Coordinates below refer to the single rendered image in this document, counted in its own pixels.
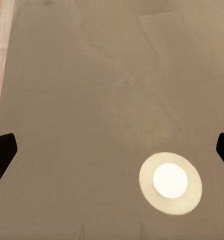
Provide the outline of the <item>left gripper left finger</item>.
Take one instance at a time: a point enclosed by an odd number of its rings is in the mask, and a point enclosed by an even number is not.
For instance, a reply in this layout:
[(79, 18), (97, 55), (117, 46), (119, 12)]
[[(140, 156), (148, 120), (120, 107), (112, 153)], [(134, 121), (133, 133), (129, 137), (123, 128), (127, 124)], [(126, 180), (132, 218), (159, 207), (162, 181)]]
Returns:
[(13, 133), (0, 136), (0, 180), (17, 153), (16, 139)]

